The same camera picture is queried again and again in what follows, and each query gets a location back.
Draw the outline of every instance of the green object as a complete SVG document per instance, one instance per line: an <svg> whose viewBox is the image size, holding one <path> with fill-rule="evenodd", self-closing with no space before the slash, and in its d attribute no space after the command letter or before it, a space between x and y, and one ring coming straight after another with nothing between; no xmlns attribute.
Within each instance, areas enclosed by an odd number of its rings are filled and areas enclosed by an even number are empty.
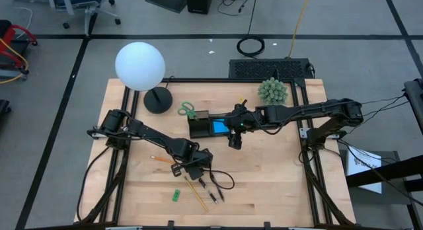
<svg viewBox="0 0 423 230"><path fill-rule="evenodd" d="M192 105L188 101L184 101L180 103L180 108L178 109L179 115L187 115L189 119L197 119L197 114L194 109L194 105Z"/></svg>
<svg viewBox="0 0 423 230"><path fill-rule="evenodd" d="M174 190L173 199L172 199L174 202L178 201L179 194L180 194L180 190L178 190L178 189Z"/></svg>
<svg viewBox="0 0 423 230"><path fill-rule="evenodd" d="M258 88L258 95L265 105L285 104L288 97L284 83L273 77L262 82Z"/></svg>

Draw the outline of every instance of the yellow pencil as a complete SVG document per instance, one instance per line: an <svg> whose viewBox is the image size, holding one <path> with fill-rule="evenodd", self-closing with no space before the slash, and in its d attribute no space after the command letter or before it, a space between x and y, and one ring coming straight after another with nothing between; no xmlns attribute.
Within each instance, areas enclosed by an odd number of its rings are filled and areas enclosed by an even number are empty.
<svg viewBox="0 0 423 230"><path fill-rule="evenodd" d="M170 164L174 164L174 161L166 159L166 158L162 158L162 157L155 157L155 156L150 156L150 158L156 160L156 161L162 161L162 162L166 162L166 163L170 163Z"/></svg>
<svg viewBox="0 0 423 230"><path fill-rule="evenodd" d="M201 205L203 206L204 210L206 212L209 212L209 209L207 208L206 204L203 202L203 200L200 198L200 196L198 195L197 191L194 189L193 185L191 184L191 182L188 180L188 178L186 176L184 176L184 179L186 180L186 182L188 183L188 185L190 186L191 190L193 191L194 195L197 197L198 201L200 201Z"/></svg>

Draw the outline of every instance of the black marker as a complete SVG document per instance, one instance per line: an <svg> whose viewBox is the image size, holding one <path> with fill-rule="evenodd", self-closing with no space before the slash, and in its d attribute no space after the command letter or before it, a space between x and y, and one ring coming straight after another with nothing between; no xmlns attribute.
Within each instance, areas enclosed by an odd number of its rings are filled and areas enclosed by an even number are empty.
<svg viewBox="0 0 423 230"><path fill-rule="evenodd" d="M217 204L217 200L216 200L216 198L214 197L214 195L210 192L210 190L208 190L207 189L207 186L206 186L206 183L201 179L201 178L199 178L198 179L198 182L203 186L203 188L205 189L205 190L207 190L207 192L209 192L209 195L210 195L210 198L212 198L212 200L215 202L215 204Z"/></svg>
<svg viewBox="0 0 423 230"><path fill-rule="evenodd" d="M214 174L211 174L211 181L212 181L212 182L214 182L214 183L217 183L216 179L214 178ZM219 192L220 198L221 198L221 199L222 199L222 201L224 202L224 201L225 201L225 196L223 196L223 193L222 193L222 191L220 190L220 187L218 187L218 186L216 185L216 188L217 188L217 191Z"/></svg>

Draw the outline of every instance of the wooden tabletop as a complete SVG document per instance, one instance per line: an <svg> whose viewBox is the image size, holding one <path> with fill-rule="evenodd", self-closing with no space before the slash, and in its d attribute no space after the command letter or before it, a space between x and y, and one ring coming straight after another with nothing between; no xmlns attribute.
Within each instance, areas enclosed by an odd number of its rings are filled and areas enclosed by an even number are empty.
<svg viewBox="0 0 423 230"><path fill-rule="evenodd" d="M323 82L319 79L306 80L310 103L326 101ZM190 101L196 110L209 110L210 114L230 112L242 98L248 100L247 107L254 110L262 103L257 95L258 83L171 83L173 105L164 114L149 113L143 105L141 93L135 118L171 137L189 139L188 123L185 116L179 116L177 109L182 101ZM293 106L290 87L286 106ZM108 82L102 105L100 124L110 109L120 108L124 86L117 79ZM301 91L297 88L299 100ZM316 127L327 118L315 119ZM301 151L297 124L289 123L278 135L257 131L243 134L243 148L228 147L225 137L195 139L200 149L208 148L214 155L213 169L229 172L236 185L232 190L223 190L225 202L218 198L214 204L198 182L192 182L206 203L206 213L184 181L183 176L174 177L170 164L154 161L150 156L169 158L164 149L147 141L133 141L120 210L119 225L167 225L174 220L182 226L263 226L270 221L273 227L311 227L313 219L307 192L303 165L297 157ZM90 162L104 148L106 140L93 141ZM334 140L327 140L326 147L338 151ZM110 165L111 151L101 157L87 177L81 215L86 216L104 192ZM327 192L345 216L355 221L348 187L340 158L334 153L321 151L321 163ZM216 175L221 185L230 185L226 176ZM207 176L204 180L215 196L215 186ZM175 189L180 190L178 202L173 202ZM320 221L325 222L321 199ZM110 200L108 219L111 219L114 197Z"/></svg>

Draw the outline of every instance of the gray carpet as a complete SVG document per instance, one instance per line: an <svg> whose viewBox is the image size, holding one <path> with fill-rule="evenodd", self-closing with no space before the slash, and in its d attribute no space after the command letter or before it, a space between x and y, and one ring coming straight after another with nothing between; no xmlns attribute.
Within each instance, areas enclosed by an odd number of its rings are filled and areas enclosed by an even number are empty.
<svg viewBox="0 0 423 230"><path fill-rule="evenodd" d="M118 13L122 25L99 15L94 34L244 34L249 27L254 0L249 0L237 17L219 14L213 0L208 15L176 14L144 0L116 0L103 9ZM303 0L257 0L252 33L290 34ZM237 13L242 0L225 12ZM421 0L393 0L409 34L423 34ZM51 12L47 5L0 0L0 16L26 26L26 11L34 11L31 31L35 34L82 34L83 17ZM71 28L61 24L70 19ZM400 34L385 0L310 0L300 34ZM59 129L51 159L31 211L27 227L70 224L75 215L82 176L92 140L85 134L98 115L106 82L115 78L114 58L134 40L91 40L82 60L73 92ZM236 51L238 40L146 40L163 54L166 76L227 77L230 59L242 59ZM418 53L423 42L414 40ZM0 85L0 98L9 99L13 112L0 133L0 222L13 229L28 193L52 123L58 111L80 40L41 40L30 48L31 74L27 81ZM245 42L242 49L258 49ZM266 40L258 58L284 58L290 40ZM391 98L401 93L403 83L420 76L402 40L297 40L293 58L309 58L316 76L323 79L329 98L349 97L358 101ZM383 104L366 105L369 112ZM382 112L345 138L374 150L397 150L401 158L421 155L422 134L409 105ZM419 200L421 195L414 195ZM370 206L353 203L356 219L365 226L411 227L404 206Z"/></svg>

